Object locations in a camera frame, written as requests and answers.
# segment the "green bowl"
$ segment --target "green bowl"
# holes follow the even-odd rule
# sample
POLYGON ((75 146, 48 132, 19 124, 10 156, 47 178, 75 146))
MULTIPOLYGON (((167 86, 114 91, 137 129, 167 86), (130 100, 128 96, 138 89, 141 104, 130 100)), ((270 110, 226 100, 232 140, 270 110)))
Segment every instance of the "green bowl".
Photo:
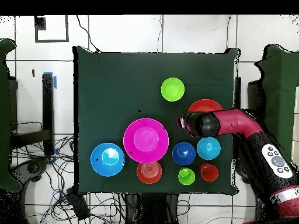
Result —
POLYGON ((195 181, 195 174, 194 171, 188 168, 181 168, 179 170, 179 181, 184 185, 188 186, 191 185, 195 181))
POLYGON ((165 100, 176 102, 184 95, 184 83, 178 78, 168 78, 161 86, 161 93, 165 100))

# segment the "red bowl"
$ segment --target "red bowl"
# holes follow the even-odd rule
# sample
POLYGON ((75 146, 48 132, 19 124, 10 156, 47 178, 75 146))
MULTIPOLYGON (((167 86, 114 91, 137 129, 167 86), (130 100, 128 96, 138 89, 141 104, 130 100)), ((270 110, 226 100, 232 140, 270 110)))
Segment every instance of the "red bowl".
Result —
POLYGON ((144 184, 154 184, 162 176, 162 167, 158 162, 140 163, 137 176, 144 184))
POLYGON ((209 163, 203 163, 200 165, 200 173, 205 181, 212 182, 218 177, 218 169, 209 163))
POLYGON ((194 102, 188 111, 219 111, 222 107, 214 100, 201 99, 194 102))

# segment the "plastic bowl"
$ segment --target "plastic bowl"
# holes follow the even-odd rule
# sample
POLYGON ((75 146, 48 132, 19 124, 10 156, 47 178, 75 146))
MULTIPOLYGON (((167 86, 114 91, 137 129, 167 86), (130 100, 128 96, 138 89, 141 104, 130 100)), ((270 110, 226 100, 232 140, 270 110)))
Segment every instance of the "plastic bowl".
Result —
POLYGON ((194 102, 188 111, 219 111, 222 110, 222 107, 214 100, 210 99, 201 99, 194 102))
POLYGON ((102 143, 91 153, 91 166, 101 176, 114 176, 124 167, 124 153, 113 143, 102 143))
POLYGON ((172 157, 177 164, 189 165, 196 156, 195 148, 187 143, 180 142, 172 150, 172 157))
POLYGON ((189 186, 195 181, 195 174, 194 171, 191 169, 188 169, 186 167, 183 167, 179 170, 179 181, 184 186, 189 186))
POLYGON ((158 162, 140 163, 137 167, 137 176, 144 184, 154 184, 162 176, 162 167, 158 162))
POLYGON ((218 177, 218 169, 209 163, 203 163, 200 165, 200 173, 205 181, 212 182, 218 177))
POLYGON ((184 83, 178 78, 168 78, 161 86, 161 94, 169 102, 176 102, 183 97, 184 92, 184 83))
POLYGON ((217 139, 202 138, 196 146, 197 153, 204 160, 213 160, 220 154, 220 143, 217 139))
POLYGON ((124 133, 124 149, 139 163, 156 162, 166 153, 168 133, 157 120, 141 118, 132 122, 124 133))

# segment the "pink bowl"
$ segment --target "pink bowl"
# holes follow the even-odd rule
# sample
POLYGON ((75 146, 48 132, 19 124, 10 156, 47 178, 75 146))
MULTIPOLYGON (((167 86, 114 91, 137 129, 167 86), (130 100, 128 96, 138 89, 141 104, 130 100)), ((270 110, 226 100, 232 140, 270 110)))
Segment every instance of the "pink bowl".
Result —
POLYGON ((161 159, 168 149, 168 133, 157 120, 141 118, 132 122, 124 133, 124 149, 139 163, 161 159))

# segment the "table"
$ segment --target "table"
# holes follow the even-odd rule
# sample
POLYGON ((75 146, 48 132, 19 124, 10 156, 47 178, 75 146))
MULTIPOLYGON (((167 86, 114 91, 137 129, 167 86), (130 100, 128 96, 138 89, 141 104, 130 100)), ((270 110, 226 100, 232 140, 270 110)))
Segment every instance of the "table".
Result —
POLYGON ((224 193, 235 194, 231 185, 232 136, 217 137, 220 155, 210 163, 217 166, 218 179, 206 182, 199 166, 205 162, 198 155, 188 167, 196 175, 192 185, 178 180, 181 168, 172 159, 172 149, 179 142, 198 139, 176 126, 176 117, 199 99, 213 99, 224 109, 232 107, 234 60, 237 49, 227 54, 165 53, 91 53, 81 47, 78 54, 79 100, 79 191, 118 193, 224 193), (168 102, 161 95, 162 82, 170 77, 185 84, 183 97, 168 102), (161 122, 169 135, 169 148, 158 162, 162 177, 155 184, 143 184, 137 177, 138 163, 128 157, 123 134, 138 118, 161 122), (113 177, 98 175, 90 164, 93 149, 103 142, 118 145, 125 154, 122 171, 113 177))

